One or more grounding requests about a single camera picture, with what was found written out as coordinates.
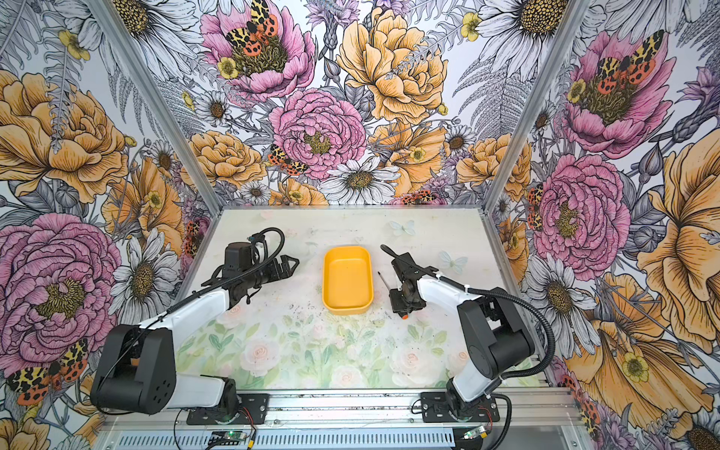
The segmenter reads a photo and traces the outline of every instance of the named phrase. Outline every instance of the floral tabletop mat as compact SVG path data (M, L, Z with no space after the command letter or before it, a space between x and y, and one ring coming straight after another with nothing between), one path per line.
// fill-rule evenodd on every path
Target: floral tabletop mat
M300 260L294 276L264 285L250 305L242 301L190 336L177 351L180 372L232 377L239 389L444 387L468 362L456 315L428 305L401 319L377 272L395 283L391 258L379 249L386 243L460 282L497 286L500 272L477 211L226 211L192 289L222 263L228 243L268 226L284 230L282 254ZM371 254L374 301L361 315L333 315L323 305L323 256L340 245ZM508 382L539 385L536 378Z

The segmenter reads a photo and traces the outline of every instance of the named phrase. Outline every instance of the white arm segment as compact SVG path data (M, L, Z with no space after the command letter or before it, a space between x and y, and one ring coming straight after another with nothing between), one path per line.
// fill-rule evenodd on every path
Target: white arm segment
M429 276L418 280L418 291L427 303L440 305L451 315L457 314L458 305L479 297L477 294L467 293ZM488 323L493 330L500 326L499 321L488 320ZM460 397L470 402L482 395L491 381L477 370L472 361L468 361L465 368L453 378L453 385Z
M173 333L173 349L176 350L198 328L227 311L229 307L228 291L219 289L190 302L155 325L149 326L155 322L157 316L144 320L138 325L150 329L168 328ZM224 387L225 382L219 378L178 373L175 391L164 409L217 406Z

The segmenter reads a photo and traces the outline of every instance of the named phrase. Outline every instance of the yellow plastic tray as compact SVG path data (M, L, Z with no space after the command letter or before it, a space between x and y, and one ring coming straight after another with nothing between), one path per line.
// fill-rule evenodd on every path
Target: yellow plastic tray
M362 247L336 247L325 254L323 303L337 315L362 314L372 303L372 264Z

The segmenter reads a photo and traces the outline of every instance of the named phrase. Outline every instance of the purple flower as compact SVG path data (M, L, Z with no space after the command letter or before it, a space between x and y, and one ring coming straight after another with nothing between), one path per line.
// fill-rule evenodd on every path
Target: purple flower
M233 51L225 39L228 32L247 27L251 20L249 6L243 13L233 7L230 15L218 11L217 16L204 14L200 19L203 45L210 49L205 52L205 60L217 66L218 79L230 84L229 100L241 106L288 95L309 85L315 75L315 43L310 32L302 34L287 7L280 12L272 1L267 3L278 22L277 36L262 44L260 54L255 56L243 50Z
M311 178L324 180L328 170L365 151L365 129L355 107L317 89L297 91L268 117L275 145L289 158L307 164Z
M384 9L391 9L397 15L404 15L410 12L410 0L377 0L377 6Z
M609 93L600 93L598 85L603 79L598 75L598 63L603 58L623 60L643 44L631 43L630 37L618 40L617 35L600 33L570 75L572 85L564 109L555 116L555 131L583 149L603 152L611 159L640 145L660 126L672 105L662 100L675 65L675 58L665 60L669 37L665 33L653 58L655 67L645 79L638 84L618 82Z
M310 10L307 23L312 28L331 22L347 28L358 19L358 0L308 0L305 6Z
M120 252L98 227L73 215L46 214L0 230L0 369L5 377L57 361L87 339L100 348Z
M562 156L543 184L538 254L559 258L583 281L602 275L628 237L630 212L622 196L617 168L599 155Z

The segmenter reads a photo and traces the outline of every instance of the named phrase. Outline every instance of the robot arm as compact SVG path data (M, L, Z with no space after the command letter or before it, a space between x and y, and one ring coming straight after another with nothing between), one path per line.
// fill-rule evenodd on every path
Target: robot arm
M260 261L257 245L266 248L264 234L277 231L280 245ZM98 408L155 414L165 408L214 408L219 416L238 411L235 382L222 377L176 373L175 349L197 329L232 308L251 288L289 278L299 261L287 255L275 258L284 236L276 228L253 235L251 242L231 243L225 263L203 286L208 288L182 300L154 318L137 325L118 325L107 336L90 400Z
M465 417L481 399L489 397L500 385L507 369L535 351L534 342L517 309L506 301L514 297L499 287L482 291L485 294L472 293L476 289L468 286L460 289L462 285L445 278L438 269L419 267L409 253L397 255L387 246L382 246L382 250L394 257L392 267L400 281L397 289L390 290L393 312L405 319L412 311L435 303L449 313L457 314L460 319L472 364L467 364L460 374L448 381L446 399L454 417ZM519 299L515 302L525 303ZM548 341L554 342L549 324L546 333ZM534 372L544 369L540 366L546 365L549 360L546 357L543 364L534 368Z

